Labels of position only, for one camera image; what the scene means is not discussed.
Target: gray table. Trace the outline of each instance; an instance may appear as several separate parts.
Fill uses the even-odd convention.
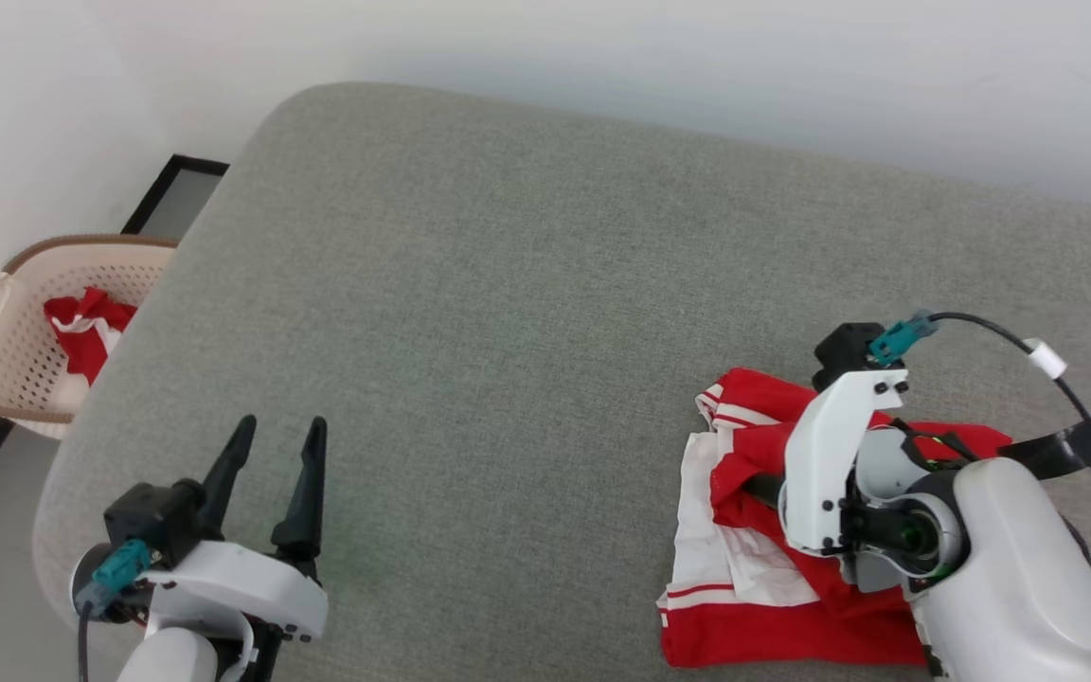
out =
[[[99,514],[205,474],[259,416],[226,518],[267,548],[312,416],[331,427],[328,636],[277,679],[923,679],[671,671],[693,396],[793,381],[830,328],[916,307],[1042,335],[1091,406],[1091,208],[706,135],[345,83],[281,104],[201,213],[75,420],[35,562],[65,609]],[[904,416],[1017,436],[1072,418],[1024,358],[951,327]],[[1052,484],[1091,541],[1091,475]],[[121,651],[135,634],[98,626]]]

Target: red garment in basket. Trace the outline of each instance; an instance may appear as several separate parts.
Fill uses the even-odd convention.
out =
[[[670,586],[659,600],[668,663],[699,668],[814,657],[853,665],[925,665],[912,612],[900,588],[861,593],[844,584],[839,561],[789,548],[776,511],[741,491],[741,484],[762,471],[783,474],[786,441],[802,409],[814,397],[813,390],[742,368],[731,370],[697,397],[720,443],[720,458],[709,477],[714,523],[728,531],[752,529],[771,540],[771,553],[731,557],[730,561],[760,561],[776,566],[788,560],[787,565],[800,572],[817,600],[779,607],[746,603],[730,584],[688,586],[683,591]],[[878,414],[872,424],[890,421]],[[912,427],[919,431],[954,431],[972,452],[984,457],[995,456],[996,448],[1011,442],[987,427],[931,422],[914,422]],[[927,458],[958,456],[931,440],[916,443]]]
[[[86,375],[87,384],[94,384],[135,312],[137,307],[112,301],[107,290],[94,286],[87,286],[82,301],[73,297],[45,301],[45,319],[70,358],[65,371]]]

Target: gray floor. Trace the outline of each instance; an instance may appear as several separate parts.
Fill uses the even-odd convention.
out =
[[[143,234],[179,238],[219,178],[181,172]],[[74,632],[58,621],[32,569],[32,526],[57,441],[13,428],[0,448],[0,679],[69,682],[75,674]],[[122,660],[91,651],[92,682],[118,677]]]

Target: folded garment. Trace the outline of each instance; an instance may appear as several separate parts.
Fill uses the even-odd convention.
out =
[[[45,301],[45,319],[57,335],[57,344],[69,356],[65,371],[85,375],[87,384],[94,384],[135,312],[137,307],[112,301],[107,290],[94,286],[87,286],[82,299]]]
[[[659,599],[668,663],[683,668],[757,660],[923,665],[900,588],[861,593],[835,558],[791,549],[775,510],[742,491],[757,474],[784,471],[786,441],[815,392],[736,368],[697,397],[710,433],[690,436],[681,464],[675,564]],[[891,418],[878,414],[872,427]],[[994,456],[1008,436],[972,424],[913,423],[954,431]],[[957,453],[918,442],[927,458]]]

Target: white wall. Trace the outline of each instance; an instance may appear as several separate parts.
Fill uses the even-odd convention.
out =
[[[120,232],[169,155],[76,0],[0,0],[0,268],[57,234]]]
[[[83,0],[177,149],[375,79],[714,131],[1091,202],[1079,0]]]

